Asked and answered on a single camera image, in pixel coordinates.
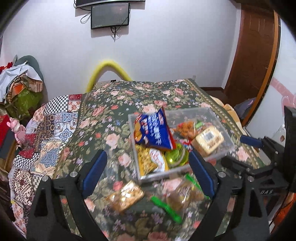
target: rose pattern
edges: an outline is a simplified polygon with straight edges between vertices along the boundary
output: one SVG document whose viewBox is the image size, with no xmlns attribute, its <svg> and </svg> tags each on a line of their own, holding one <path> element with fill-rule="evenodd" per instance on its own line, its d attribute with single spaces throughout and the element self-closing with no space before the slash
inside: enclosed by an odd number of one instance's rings
<svg viewBox="0 0 296 241">
<path fill-rule="evenodd" d="M 169 216 L 156 211 L 155 207 L 151 208 L 149 196 L 168 194 L 182 181 L 182 178 L 177 178 L 142 186 L 147 195 L 121 215 L 110 209 L 106 196 L 120 190 L 130 180 L 136 180 L 128 114 L 153 113 L 159 110 L 160 105 L 165 105 L 166 110 L 210 107 L 235 143 L 231 155 L 256 168 L 262 165 L 252 150 L 247 150 L 240 144 L 241 132 L 235 130 L 237 126 L 228 113 L 219 105 L 211 104 L 211 98 L 193 81 L 116 81 L 86 93 L 82 98 L 77 128 L 61 152 L 53 178 L 65 177 L 73 170 L 79 171 L 84 163 L 91 161 L 99 149 L 106 151 L 106 168 L 94 193 L 86 199 L 86 205 L 109 240 L 188 240 L 200 224 L 208 205 L 206 201 L 191 203 L 186 210 L 184 224 L 178 227 Z M 220 160 L 209 162 L 218 171 L 221 170 Z M 69 227 L 78 232 L 66 199 L 62 201 L 62 205 Z M 225 230 L 230 216 L 231 214 L 227 213 L 224 217 L 219 234 Z"/>
</svg>

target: wall outlet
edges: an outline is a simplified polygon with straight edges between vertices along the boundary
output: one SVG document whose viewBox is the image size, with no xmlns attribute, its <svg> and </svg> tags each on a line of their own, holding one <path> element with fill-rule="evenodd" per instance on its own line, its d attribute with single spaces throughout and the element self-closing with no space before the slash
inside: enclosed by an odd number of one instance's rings
<svg viewBox="0 0 296 241">
<path fill-rule="evenodd" d="M 116 82 L 116 80 L 106 80 L 106 81 L 97 82 L 95 84 L 95 87 L 96 88 L 100 88 L 100 87 L 102 87 L 105 84 L 109 84 L 109 83 L 113 83 L 113 82 Z"/>
</svg>

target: pink toy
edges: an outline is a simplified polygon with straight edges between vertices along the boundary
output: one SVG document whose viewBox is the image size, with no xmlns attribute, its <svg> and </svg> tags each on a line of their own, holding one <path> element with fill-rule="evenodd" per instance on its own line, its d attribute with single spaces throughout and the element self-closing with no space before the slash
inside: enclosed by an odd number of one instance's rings
<svg viewBox="0 0 296 241">
<path fill-rule="evenodd" d="M 18 119 L 10 118 L 10 122 L 6 123 L 15 134 L 15 139 L 19 145 L 25 144 L 26 128 L 20 124 Z"/>
</svg>

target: clear plastic container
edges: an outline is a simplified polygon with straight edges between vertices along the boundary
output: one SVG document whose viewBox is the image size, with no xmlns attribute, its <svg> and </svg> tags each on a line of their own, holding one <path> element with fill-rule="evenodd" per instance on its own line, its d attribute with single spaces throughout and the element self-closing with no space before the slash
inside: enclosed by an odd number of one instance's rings
<svg viewBox="0 0 296 241">
<path fill-rule="evenodd" d="M 210 108 L 188 108 L 188 109 L 179 109 L 179 110 L 167 110 L 165 111 L 167 123 L 170 128 L 175 128 L 178 124 L 183 123 L 188 120 L 201 120 L 202 122 L 211 123 L 215 126 L 223 135 L 224 141 L 220 144 L 219 150 L 214 151 L 209 156 L 205 157 L 204 159 L 211 160 L 211 159 L 220 159 L 225 156 L 231 149 L 234 148 L 234 143 L 231 140 L 231 137 L 222 126 L 218 118 L 215 116 L 214 112 Z M 181 167 L 175 167 L 168 171 L 164 172 L 157 172 L 157 173 L 150 173 L 145 176 L 141 176 L 139 170 L 139 162 L 138 162 L 138 153 L 135 146 L 135 139 L 133 137 L 134 133 L 134 122 L 136 120 L 137 115 L 129 114 L 129 126 L 131 131 L 131 141 L 133 146 L 134 152 L 134 160 L 135 166 L 137 171 L 137 177 L 140 183 L 143 182 L 151 182 L 160 179 L 172 178 L 176 173 L 186 173 L 190 171 L 189 164 L 186 164 Z"/>
</svg>

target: yellow foam tube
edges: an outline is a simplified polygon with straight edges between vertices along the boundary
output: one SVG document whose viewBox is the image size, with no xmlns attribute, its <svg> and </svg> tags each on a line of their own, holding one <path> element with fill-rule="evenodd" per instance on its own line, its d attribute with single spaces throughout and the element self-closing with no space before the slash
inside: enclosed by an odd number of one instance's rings
<svg viewBox="0 0 296 241">
<path fill-rule="evenodd" d="M 96 79 L 99 75 L 99 73 L 102 71 L 103 68 L 105 67 L 112 67 L 113 69 L 116 70 L 117 73 L 126 81 L 132 81 L 132 79 L 128 76 L 128 74 L 123 70 L 123 68 L 120 67 L 119 64 L 114 62 L 113 60 L 104 60 L 102 63 L 100 63 L 93 74 L 91 75 L 91 78 L 87 84 L 86 92 L 89 92 L 92 90 L 93 86 L 96 83 Z"/>
</svg>

